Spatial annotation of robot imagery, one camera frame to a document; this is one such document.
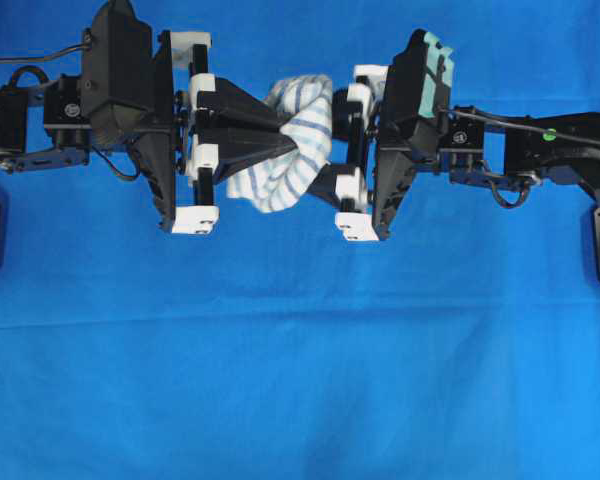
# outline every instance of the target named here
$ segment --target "blue background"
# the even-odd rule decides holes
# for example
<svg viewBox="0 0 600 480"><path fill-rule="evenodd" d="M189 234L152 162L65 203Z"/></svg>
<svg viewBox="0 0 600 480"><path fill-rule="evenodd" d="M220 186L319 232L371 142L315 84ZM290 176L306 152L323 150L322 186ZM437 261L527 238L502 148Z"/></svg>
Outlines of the blue background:
<svg viewBox="0 0 600 480"><path fill-rule="evenodd" d="M77 43L99 5L0 0L0 56ZM600 1L135 5L156 33L213 32L213 71L259 97L296 74L344 86L424 27L456 48L457 104L600 111ZM95 157L0 173L0 191L1 480L600 480L600 285L575 187L505 212L421 176L381 245L346 244L309 197L265 216L224 193L212 238L166 236L146 182Z"/></svg>

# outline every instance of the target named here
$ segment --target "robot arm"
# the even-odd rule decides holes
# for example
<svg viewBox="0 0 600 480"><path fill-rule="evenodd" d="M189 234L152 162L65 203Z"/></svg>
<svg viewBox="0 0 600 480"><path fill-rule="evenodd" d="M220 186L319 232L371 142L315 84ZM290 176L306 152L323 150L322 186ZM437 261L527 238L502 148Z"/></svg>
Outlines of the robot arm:
<svg viewBox="0 0 600 480"><path fill-rule="evenodd" d="M80 75L49 81L39 67L26 66L0 89L0 169L84 167L95 153L122 180L146 178L162 230L210 233L219 220L216 185L299 149L297 139L283 133L291 115L213 75L209 34L165 31L158 40L154 53L151 27L136 18L130 1L110 0L81 44L44 58L0 59L39 63L82 53ZM336 226L355 242L389 238L420 174L445 173L453 183L486 189L508 209L521 206L545 179L579 185L598 206L600 267L600 114L507 118L451 108L451 54L433 34L418 30L390 66L356 67L354 82L328 99L330 131L348 143L346 161L322 166L307 193L336 209ZM174 91L174 69L187 72L187 92ZM39 85L19 87L24 74L35 75ZM29 108L44 109L48 150L26 150ZM506 137L503 173L492 172L484 158L486 132ZM109 152L126 152L137 172L117 170ZM189 206L176 206L176 175L190 180ZM517 192L519 200L507 202L502 191Z"/></svg>

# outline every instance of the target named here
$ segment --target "white towel with blue stripes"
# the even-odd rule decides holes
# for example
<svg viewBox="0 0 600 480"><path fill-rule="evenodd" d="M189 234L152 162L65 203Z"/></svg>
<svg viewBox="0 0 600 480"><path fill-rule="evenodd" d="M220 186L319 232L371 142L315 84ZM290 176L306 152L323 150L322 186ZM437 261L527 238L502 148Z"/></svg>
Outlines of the white towel with blue stripes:
<svg viewBox="0 0 600 480"><path fill-rule="evenodd" d="M296 150L242 170L229 178L229 198L245 198L263 213L293 207L329 163L333 86L326 75L305 75L276 83L264 103L293 115L280 132Z"/></svg>

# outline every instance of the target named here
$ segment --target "black cable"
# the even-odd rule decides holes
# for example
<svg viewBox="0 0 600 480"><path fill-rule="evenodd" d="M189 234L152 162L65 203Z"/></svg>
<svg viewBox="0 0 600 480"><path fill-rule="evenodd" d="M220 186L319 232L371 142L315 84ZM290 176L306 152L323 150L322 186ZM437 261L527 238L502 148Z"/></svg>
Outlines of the black cable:
<svg viewBox="0 0 600 480"><path fill-rule="evenodd" d="M59 52L52 53L50 55L44 55L42 57L12 57L12 58L0 58L0 65L9 65L9 64L17 64L17 63L44 63L51 62L52 60L56 60L60 57L64 57L65 55L69 55L73 52L78 52L80 50L88 50L91 48L90 43L81 43L80 45L73 45L71 47L67 47L64 50L60 50Z"/></svg>
<svg viewBox="0 0 600 480"><path fill-rule="evenodd" d="M500 192L498 191L498 187L496 183L492 180L489 180L489 184L491 185L491 193L493 194L493 198L495 198L498 205L507 210L513 210L514 208L521 207L529 198L529 194L531 193L531 188L527 185L521 192L518 197L518 201L516 203L507 202Z"/></svg>
<svg viewBox="0 0 600 480"><path fill-rule="evenodd" d="M478 114L478 113L462 112L462 111L455 110L455 109L454 110L439 109L439 111L448 113L450 115L454 115L456 117L469 118L471 120L483 122L488 125L495 125L495 126L498 126L501 128L510 128L512 130L522 130L525 132L533 132L533 133L537 133L540 135L550 135L552 137L561 138L563 140L568 140L571 142L586 143L588 145L595 145L597 147L600 147L600 140L597 140L595 138L579 137L576 135L569 135L566 133L556 132L553 129L533 127L531 125L522 125L520 123L514 123L514 122L504 121L504 120L496 120L495 118L493 118L494 117L493 115L482 115L482 114Z"/></svg>
<svg viewBox="0 0 600 480"><path fill-rule="evenodd" d="M507 117L505 115L495 115L493 113L485 112L484 110L480 110L479 108L473 108L473 111L477 115L482 115L483 117L490 118L491 120L498 120L501 122L521 122L525 120L525 117Z"/></svg>
<svg viewBox="0 0 600 480"><path fill-rule="evenodd" d="M96 152L96 154L102 158L105 162L107 162L107 165L109 165L109 168L111 168L111 171L113 172L113 174L118 177L120 180L122 180L123 182L133 182L135 181L139 176L140 176L140 170L138 169L138 167L136 166L136 173L134 175L127 175L122 173L120 170L118 170L116 168L116 166L111 162L111 160L109 160L107 158L107 156L102 153L100 150L98 150L96 147L92 146L91 149Z"/></svg>
<svg viewBox="0 0 600 480"><path fill-rule="evenodd" d="M11 80L9 80L9 86L17 87L18 82L20 81L20 78L25 73L30 73L32 75L35 75L35 77L40 82L40 85L45 84L49 81L49 77L47 76L46 73L44 73L44 70L42 70L40 67L35 67L33 65L27 65L26 67L20 67L15 72L13 72L13 75L11 75Z"/></svg>

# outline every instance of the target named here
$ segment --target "green light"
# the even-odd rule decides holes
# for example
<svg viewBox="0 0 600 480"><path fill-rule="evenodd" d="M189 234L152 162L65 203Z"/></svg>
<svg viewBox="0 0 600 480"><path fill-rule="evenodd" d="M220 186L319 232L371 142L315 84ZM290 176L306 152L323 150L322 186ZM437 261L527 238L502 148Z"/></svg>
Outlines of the green light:
<svg viewBox="0 0 600 480"><path fill-rule="evenodd" d="M549 129L549 131L550 131L550 132L556 132L556 129L555 129L555 128L550 128L550 129ZM556 137L555 135L551 135L550 133L545 133L545 134L542 136L542 138L544 138L544 141L545 141L545 142L553 142L553 141L554 141L556 138L558 138L558 137Z"/></svg>

